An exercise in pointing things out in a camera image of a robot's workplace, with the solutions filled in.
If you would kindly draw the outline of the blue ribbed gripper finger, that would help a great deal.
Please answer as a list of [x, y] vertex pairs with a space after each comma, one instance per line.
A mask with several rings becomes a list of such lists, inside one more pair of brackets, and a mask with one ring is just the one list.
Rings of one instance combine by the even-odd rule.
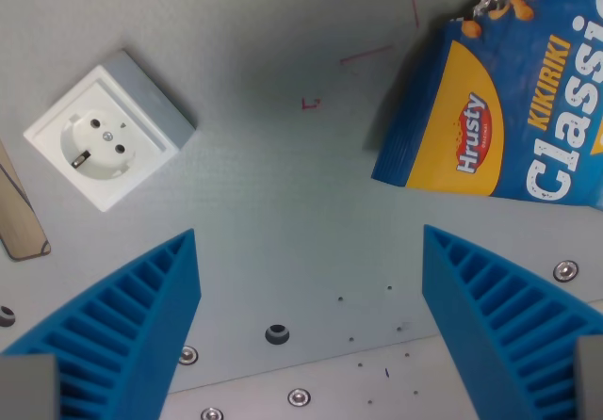
[[62, 419], [156, 419], [201, 296], [187, 230], [58, 308], [4, 353], [57, 359]]
[[424, 228], [422, 295], [481, 419], [575, 419], [574, 350], [602, 315], [533, 272]]

